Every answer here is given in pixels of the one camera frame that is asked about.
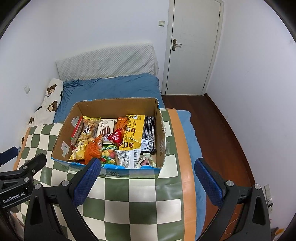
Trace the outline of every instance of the metal screw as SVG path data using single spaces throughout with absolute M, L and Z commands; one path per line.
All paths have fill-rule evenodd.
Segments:
M 232 187 L 232 186 L 234 185 L 234 182 L 231 181 L 231 180 L 228 180 L 228 181 L 226 182 L 226 184 L 227 184 L 227 186 Z
M 68 186 L 69 185 L 69 181 L 68 180 L 63 180 L 62 181 L 62 186 L 64 186 L 64 187 L 66 187 L 66 186 Z
M 38 184 L 35 185 L 35 189 L 38 190 L 38 189 L 40 189 L 40 188 L 41 188 L 41 184 L 40 184 L 40 183 L 38 183 Z
M 255 187 L 256 189 L 258 189 L 258 190 L 261 189 L 261 186 L 260 186 L 258 183 L 255 183 L 254 187 Z

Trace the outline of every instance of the cable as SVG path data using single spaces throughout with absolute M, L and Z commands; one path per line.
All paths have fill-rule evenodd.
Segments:
M 237 220 L 237 219 L 233 220 L 230 224 L 228 224 L 228 226 L 226 227 L 226 229 L 228 229 L 228 227 L 229 227 L 233 222 L 235 222 L 236 220 Z

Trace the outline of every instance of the door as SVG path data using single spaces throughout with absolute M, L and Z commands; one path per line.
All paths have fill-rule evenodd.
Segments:
M 175 0 L 166 95 L 202 93 L 214 52 L 219 15 L 220 3 L 215 0 Z

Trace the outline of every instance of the orange border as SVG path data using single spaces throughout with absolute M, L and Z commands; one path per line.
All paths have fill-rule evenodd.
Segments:
M 27 139 L 28 139 L 28 135 L 29 135 L 29 131 L 30 131 L 30 129 L 31 129 L 31 127 L 28 128 L 28 130 L 27 130 L 27 132 L 26 132 L 26 134 L 25 134 L 24 141 L 22 142 L 22 148 L 21 148 L 21 150 L 20 150 L 20 152 L 19 152 L 19 154 L 18 154 L 18 156 L 17 156 L 17 160 L 15 161 L 15 164 L 14 164 L 14 166 L 13 166 L 13 170 L 16 170 L 17 167 L 18 167 L 18 164 L 20 163 L 20 157 L 21 157 L 22 152 L 23 152 L 23 150 L 24 150 L 24 148 L 25 148 L 25 146 L 26 146 L 26 143 L 27 143 Z
M 196 232 L 196 198 L 189 149 L 177 111 L 175 109 L 167 110 L 170 115 L 170 121 L 174 132 L 181 172 L 184 202 L 184 241 L 194 241 Z

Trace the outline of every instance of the checkered mat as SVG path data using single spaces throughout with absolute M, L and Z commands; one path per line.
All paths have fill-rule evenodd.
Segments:
M 184 240 L 184 207 L 180 166 L 170 116 L 162 109 L 169 154 L 158 178 L 132 179 L 99 176 L 78 210 L 99 240 L 181 241 Z M 19 168 L 39 153 L 47 157 L 46 166 L 34 175 L 44 187 L 70 180 L 77 172 L 51 159 L 54 143 L 62 124 L 32 127 L 23 147 Z M 18 206 L 17 214 L 25 222 L 29 201 Z M 64 234 L 74 240 L 58 205 L 54 206 Z

